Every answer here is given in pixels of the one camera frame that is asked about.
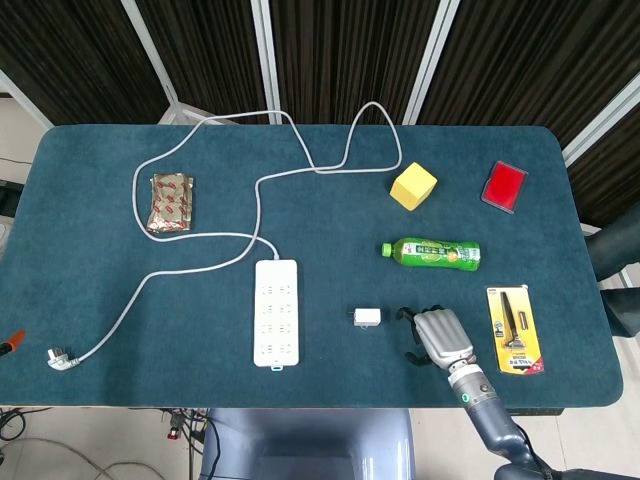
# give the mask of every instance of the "robotic hand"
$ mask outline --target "robotic hand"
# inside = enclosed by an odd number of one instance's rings
[[[496,480],[631,479],[584,470],[565,473],[552,470],[534,453],[529,438],[513,421],[476,364],[473,345],[452,310],[436,305],[415,314],[408,308],[402,308],[397,317],[409,320],[415,342],[422,343],[427,350],[426,357],[418,358],[413,353],[407,353],[407,359],[414,365],[433,362],[448,371],[449,385],[487,449],[511,462],[511,465],[498,469],[494,477]]]

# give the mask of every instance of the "green tea bottle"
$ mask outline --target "green tea bottle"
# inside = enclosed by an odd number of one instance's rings
[[[393,257],[405,267],[447,267],[475,272],[480,265],[480,245],[407,237],[393,245],[383,243],[382,256]]]

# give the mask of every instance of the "dark green tablecloth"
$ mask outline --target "dark green tablecloth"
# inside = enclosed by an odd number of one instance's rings
[[[342,156],[348,128],[300,128],[319,165]],[[157,244],[138,230],[131,177],[142,161],[187,133],[178,126],[79,125],[40,144],[5,258],[0,332],[25,328],[21,348],[0,359],[0,403],[235,407],[453,406],[446,374],[403,358],[408,325],[389,313],[439,303],[460,317],[480,365],[510,408],[605,405],[622,379],[581,235],[560,148],[539,127],[398,127],[405,160],[438,178],[407,212],[388,195],[398,172],[303,174],[262,187],[261,235],[299,268],[301,361],[281,373],[252,362],[254,265],[154,278],[120,330],[89,361],[51,370],[46,351],[76,355],[111,327],[141,278],[158,269],[212,264],[241,239]],[[386,127],[358,127],[349,167],[395,162]],[[480,201],[497,160],[529,172],[515,215]],[[287,126],[208,126],[170,159],[142,172],[138,205],[149,209],[154,172],[195,176],[195,231],[250,232],[257,177],[305,166]],[[380,256],[404,236],[480,243],[475,273],[408,269]],[[497,372],[485,289],[527,284],[546,371]],[[380,307],[367,331],[347,312]]]

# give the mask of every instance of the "yellow cube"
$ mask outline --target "yellow cube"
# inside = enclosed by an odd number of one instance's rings
[[[400,205],[413,211],[429,196],[438,179],[417,163],[412,163],[393,182],[390,195]]]

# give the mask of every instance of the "power strip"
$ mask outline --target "power strip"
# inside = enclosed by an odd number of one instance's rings
[[[298,264],[295,260],[256,263],[253,363],[258,367],[297,365]]]

